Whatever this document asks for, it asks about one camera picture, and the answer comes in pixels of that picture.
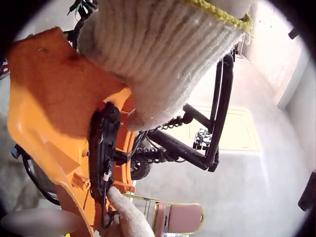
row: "knit fabric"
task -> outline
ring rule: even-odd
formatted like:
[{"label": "knit fabric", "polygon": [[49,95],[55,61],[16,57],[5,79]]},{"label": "knit fabric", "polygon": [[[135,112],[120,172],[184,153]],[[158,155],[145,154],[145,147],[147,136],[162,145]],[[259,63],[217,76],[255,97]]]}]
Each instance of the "knit fabric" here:
[{"label": "knit fabric", "polygon": [[81,29],[78,49],[130,86],[133,131],[171,119],[252,25],[247,15],[243,22],[201,0],[98,2]]},{"label": "knit fabric", "polygon": [[107,193],[111,205],[119,213],[108,229],[99,229],[101,237],[155,237],[144,214],[134,206],[129,198],[123,196],[115,187]]}]

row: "black metal frame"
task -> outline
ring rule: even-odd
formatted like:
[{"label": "black metal frame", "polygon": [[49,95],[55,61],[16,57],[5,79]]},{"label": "black metal frame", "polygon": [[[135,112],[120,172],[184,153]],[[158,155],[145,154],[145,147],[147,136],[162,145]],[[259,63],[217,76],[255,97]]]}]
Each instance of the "black metal frame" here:
[{"label": "black metal frame", "polygon": [[215,171],[219,163],[218,144],[228,110],[233,76],[234,60],[233,56],[229,53],[217,63],[210,119],[189,104],[186,104],[183,107],[183,111],[185,112],[184,117],[187,116],[196,119],[208,129],[209,133],[212,134],[212,140],[206,155],[202,155],[195,149],[185,145],[161,129],[149,130],[147,133],[148,138],[165,149],[164,151],[160,151],[161,153],[181,157],[202,170],[208,169],[210,172]]}]

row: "gloved hand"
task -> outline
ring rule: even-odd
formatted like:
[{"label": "gloved hand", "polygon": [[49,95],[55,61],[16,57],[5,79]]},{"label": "gloved hand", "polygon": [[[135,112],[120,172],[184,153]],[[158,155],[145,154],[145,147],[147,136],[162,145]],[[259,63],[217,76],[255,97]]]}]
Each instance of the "gloved hand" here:
[{"label": "gloved hand", "polygon": [[171,119],[208,69],[252,27],[245,16],[250,0],[99,0],[98,4],[80,31],[78,50],[129,85],[135,106],[127,121],[132,131]]},{"label": "gloved hand", "polygon": [[101,237],[155,237],[144,214],[129,198],[113,186],[109,189],[107,198],[118,211],[119,222],[116,218],[108,229],[99,228]]}]

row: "gray floor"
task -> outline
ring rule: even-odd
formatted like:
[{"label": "gray floor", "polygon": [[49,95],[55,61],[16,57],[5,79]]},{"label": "gray floor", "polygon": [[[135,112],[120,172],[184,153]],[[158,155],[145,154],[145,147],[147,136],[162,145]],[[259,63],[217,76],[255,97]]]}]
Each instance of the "gray floor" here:
[{"label": "gray floor", "polygon": [[[203,90],[213,82],[205,77],[197,100],[210,102]],[[0,81],[0,195],[8,210],[47,203],[30,183],[19,161],[11,158],[14,144],[6,130],[9,78]],[[297,206],[308,179],[303,152],[287,115],[277,109],[273,91],[250,64],[238,61],[231,105],[248,108],[262,153],[221,152],[215,173],[189,163],[155,164],[136,194],[169,202],[198,202],[205,222],[194,236],[290,236],[303,219]]]}]

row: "orange plastic panel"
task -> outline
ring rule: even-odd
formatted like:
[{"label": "orange plastic panel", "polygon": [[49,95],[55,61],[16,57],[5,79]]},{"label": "orange plastic panel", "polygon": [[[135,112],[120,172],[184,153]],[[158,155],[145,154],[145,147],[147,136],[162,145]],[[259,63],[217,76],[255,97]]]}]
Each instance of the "orange plastic panel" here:
[{"label": "orange plastic panel", "polygon": [[[56,185],[62,209],[85,221],[71,236],[93,236],[101,209],[89,190],[90,120],[102,101],[121,110],[131,92],[78,54],[59,28],[16,42],[7,58],[9,132]],[[134,135],[126,128],[126,113],[121,115],[117,148],[128,152]],[[135,190],[130,164],[115,166],[113,175],[121,192]]]}]

